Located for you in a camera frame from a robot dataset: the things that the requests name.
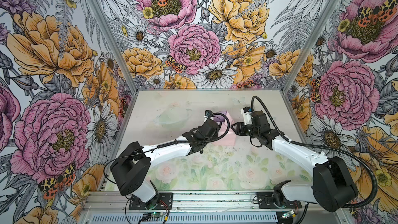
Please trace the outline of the purple wrapping paper sheet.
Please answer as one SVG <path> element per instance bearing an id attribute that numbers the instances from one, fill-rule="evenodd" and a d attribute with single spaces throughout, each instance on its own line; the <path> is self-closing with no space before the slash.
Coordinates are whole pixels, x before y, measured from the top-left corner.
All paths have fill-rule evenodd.
<path id="1" fill-rule="evenodd" d="M 235 123 L 234 119 L 231 117 L 230 113 L 228 111 L 221 111 L 220 113 L 224 114 L 230 121 L 230 125 L 233 125 Z M 212 118 L 224 118 L 220 115 L 215 115 Z M 224 124 L 221 126 L 219 132 L 218 132 L 218 136 L 221 136 L 225 133 L 226 129 L 227 129 L 227 121 L 224 118 Z M 235 141 L 236 141 L 236 137 L 237 135 L 235 134 L 235 132 L 232 130 L 232 128 L 229 128 L 228 133 L 226 134 L 225 137 L 223 137 L 223 144 L 213 144 L 215 146 L 234 146 L 235 145 Z"/>

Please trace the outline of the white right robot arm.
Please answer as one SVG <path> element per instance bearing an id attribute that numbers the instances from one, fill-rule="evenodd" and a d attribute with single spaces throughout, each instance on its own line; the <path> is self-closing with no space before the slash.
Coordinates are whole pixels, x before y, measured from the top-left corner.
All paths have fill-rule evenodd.
<path id="1" fill-rule="evenodd" d="M 257 139 L 261 146 L 285 156 L 303 168 L 312 177 L 306 184 L 285 180 L 273 189 L 273 202 L 278 207 L 289 202 L 304 201 L 320 205 L 334 212 L 357 197 L 358 189 L 353 182 L 345 161 L 340 157 L 328 157 L 316 153 L 304 144 L 293 144 L 285 140 L 276 129 L 271 128 L 263 111 L 253 111 L 250 107 L 241 109 L 242 122 L 232 125 L 238 136 Z"/>

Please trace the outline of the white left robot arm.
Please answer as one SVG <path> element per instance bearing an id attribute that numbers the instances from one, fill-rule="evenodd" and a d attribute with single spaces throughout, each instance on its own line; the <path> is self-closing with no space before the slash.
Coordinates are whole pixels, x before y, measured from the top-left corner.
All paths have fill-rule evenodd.
<path id="1" fill-rule="evenodd" d="M 203 152 L 207 144 L 224 138 L 231 123 L 226 115 L 214 113 L 204 123 L 182 136 L 158 145 L 133 142 L 110 165 L 110 172 L 122 196 L 132 195 L 151 207 L 160 200 L 155 185 L 147 180 L 148 171 L 169 160 Z"/>

